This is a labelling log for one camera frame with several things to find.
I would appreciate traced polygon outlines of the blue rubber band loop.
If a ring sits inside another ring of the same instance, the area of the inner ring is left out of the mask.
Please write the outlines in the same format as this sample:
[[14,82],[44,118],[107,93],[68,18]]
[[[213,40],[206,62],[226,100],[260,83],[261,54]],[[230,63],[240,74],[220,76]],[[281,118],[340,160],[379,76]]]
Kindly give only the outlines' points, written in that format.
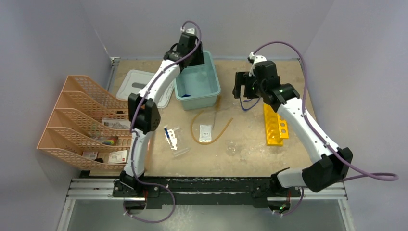
[[240,98],[240,106],[241,109],[246,112],[254,108],[258,102],[260,101],[260,98],[255,98],[255,99],[242,99]]

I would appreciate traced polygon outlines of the mint green plastic bin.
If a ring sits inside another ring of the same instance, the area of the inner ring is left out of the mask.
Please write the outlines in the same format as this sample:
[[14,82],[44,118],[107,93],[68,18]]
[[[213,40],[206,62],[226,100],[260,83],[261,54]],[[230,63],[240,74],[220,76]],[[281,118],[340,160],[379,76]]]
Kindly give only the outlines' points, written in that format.
[[[194,110],[215,105],[221,86],[209,51],[203,51],[204,64],[185,68],[175,79],[175,96],[183,110]],[[177,95],[191,97],[179,98]]]

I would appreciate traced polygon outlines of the wire test tube brush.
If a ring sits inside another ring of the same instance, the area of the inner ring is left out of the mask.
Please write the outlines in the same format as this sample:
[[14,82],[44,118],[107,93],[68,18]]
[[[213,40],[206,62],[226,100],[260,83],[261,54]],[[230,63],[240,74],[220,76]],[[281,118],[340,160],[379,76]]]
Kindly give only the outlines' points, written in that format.
[[215,111],[214,111],[214,118],[213,118],[213,124],[212,124],[212,129],[215,128],[215,123],[216,123],[216,117],[217,117],[217,113],[220,109],[220,105],[221,105],[221,95],[218,95],[216,103],[215,103]]

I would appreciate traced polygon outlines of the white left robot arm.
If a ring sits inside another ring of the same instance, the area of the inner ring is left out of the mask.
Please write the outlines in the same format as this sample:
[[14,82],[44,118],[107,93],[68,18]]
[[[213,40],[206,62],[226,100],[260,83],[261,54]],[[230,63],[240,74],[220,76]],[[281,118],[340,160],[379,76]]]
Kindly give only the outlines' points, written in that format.
[[130,196],[141,195],[146,185],[139,177],[145,172],[148,143],[161,121],[157,103],[183,69],[203,63],[201,36],[182,32],[179,42],[165,53],[160,67],[147,85],[139,93],[129,95],[128,116],[132,142],[119,182]]

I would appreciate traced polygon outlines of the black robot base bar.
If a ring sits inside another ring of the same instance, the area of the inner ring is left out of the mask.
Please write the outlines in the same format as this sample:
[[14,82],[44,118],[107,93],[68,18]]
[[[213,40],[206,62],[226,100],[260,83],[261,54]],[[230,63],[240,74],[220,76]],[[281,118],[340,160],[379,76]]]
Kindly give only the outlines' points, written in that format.
[[251,205],[286,211],[298,199],[298,187],[277,188],[271,177],[153,177],[139,178],[146,185],[140,192],[126,191],[114,180],[113,197],[139,198],[148,209],[163,205]]

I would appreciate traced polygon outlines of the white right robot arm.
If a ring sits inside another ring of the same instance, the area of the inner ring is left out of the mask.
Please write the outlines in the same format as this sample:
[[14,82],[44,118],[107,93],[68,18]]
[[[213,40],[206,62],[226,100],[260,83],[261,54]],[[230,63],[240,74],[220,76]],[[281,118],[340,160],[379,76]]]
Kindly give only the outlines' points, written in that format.
[[236,72],[232,93],[234,98],[261,98],[278,113],[294,130],[305,147],[312,165],[304,169],[283,169],[271,175],[270,189],[281,196],[290,187],[307,187],[317,193],[342,181],[349,170],[353,153],[349,148],[340,148],[322,131],[306,109],[303,100],[290,83],[282,84],[276,64],[265,60],[253,62],[251,71]]

